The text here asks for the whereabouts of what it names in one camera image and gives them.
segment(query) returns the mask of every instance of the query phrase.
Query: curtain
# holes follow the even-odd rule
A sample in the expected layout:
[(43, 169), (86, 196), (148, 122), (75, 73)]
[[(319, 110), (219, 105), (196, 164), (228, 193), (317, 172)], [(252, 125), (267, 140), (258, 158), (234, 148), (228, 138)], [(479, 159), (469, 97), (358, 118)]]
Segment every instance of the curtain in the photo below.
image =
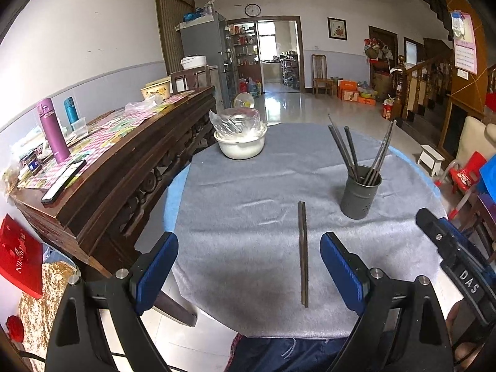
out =
[(183, 21), (184, 14), (195, 11), (194, 0), (156, 0), (160, 29), (160, 42), (167, 73), (181, 71), (184, 57), (183, 43), (175, 26)]

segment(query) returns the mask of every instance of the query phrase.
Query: refrigerator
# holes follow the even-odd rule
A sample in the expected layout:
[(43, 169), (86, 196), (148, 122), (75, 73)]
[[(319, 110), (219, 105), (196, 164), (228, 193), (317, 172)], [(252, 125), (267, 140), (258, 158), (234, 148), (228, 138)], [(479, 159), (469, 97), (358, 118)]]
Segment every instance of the refrigerator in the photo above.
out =
[(214, 12), (181, 23), (179, 31), (185, 56), (206, 56), (207, 65), (217, 66), (224, 108), (231, 108), (239, 82), (234, 45), (226, 19)]

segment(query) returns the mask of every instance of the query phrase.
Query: wooden sideboard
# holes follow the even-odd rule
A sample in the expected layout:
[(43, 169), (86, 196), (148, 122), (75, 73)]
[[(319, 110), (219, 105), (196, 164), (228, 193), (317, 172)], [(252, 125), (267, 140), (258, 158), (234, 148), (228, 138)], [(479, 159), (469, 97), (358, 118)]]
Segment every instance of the wooden sideboard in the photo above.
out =
[(164, 190), (201, 139), (215, 142), (208, 117), (210, 109), (215, 111), (213, 93), (213, 87), (198, 89), (145, 120), (55, 204), (41, 204), (46, 190), (16, 188), (11, 193), (15, 205), (45, 242), (104, 276), (130, 267), (140, 255), (135, 242)]

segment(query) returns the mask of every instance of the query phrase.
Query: checkered tablecloth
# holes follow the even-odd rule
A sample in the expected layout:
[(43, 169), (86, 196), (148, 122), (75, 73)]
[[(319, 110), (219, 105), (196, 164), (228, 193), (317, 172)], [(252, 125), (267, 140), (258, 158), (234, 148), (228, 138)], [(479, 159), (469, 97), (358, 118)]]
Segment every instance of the checkered tablecloth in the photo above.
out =
[(143, 121), (151, 118), (164, 110), (170, 104), (180, 101), (194, 91), (185, 91), (181, 94), (172, 95), (162, 104), (147, 111), (122, 112), (107, 122), (100, 124), (100, 129), (69, 148), (70, 157), (58, 164), (55, 158), (51, 158), (43, 164), (43, 169), (36, 175), (18, 183), (19, 188), (48, 189), (55, 183), (57, 178), (64, 172), (65, 168), (77, 161), (86, 160), (86, 165), (73, 179), (72, 183), (90, 167), (103, 153), (115, 145), (121, 138), (137, 128)]

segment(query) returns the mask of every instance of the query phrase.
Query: red plastic chair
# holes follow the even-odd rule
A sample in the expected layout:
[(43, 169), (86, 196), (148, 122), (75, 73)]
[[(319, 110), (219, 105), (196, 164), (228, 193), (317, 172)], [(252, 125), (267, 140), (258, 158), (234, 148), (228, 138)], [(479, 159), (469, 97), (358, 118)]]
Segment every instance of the red plastic chair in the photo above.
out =
[(460, 162), (457, 160), (451, 161), (441, 177), (434, 181), (436, 186), (441, 186), (442, 182), (449, 173), (451, 179), (453, 180), (453, 193), (456, 193), (457, 189), (460, 189), (464, 194), (456, 208), (448, 215), (449, 220), (458, 215), (460, 209), (467, 202), (470, 195), (475, 191), (477, 183), (481, 178), (481, 167), (486, 162), (487, 161), (480, 154), (480, 152), (476, 151), (472, 154), (464, 168), (460, 169)]

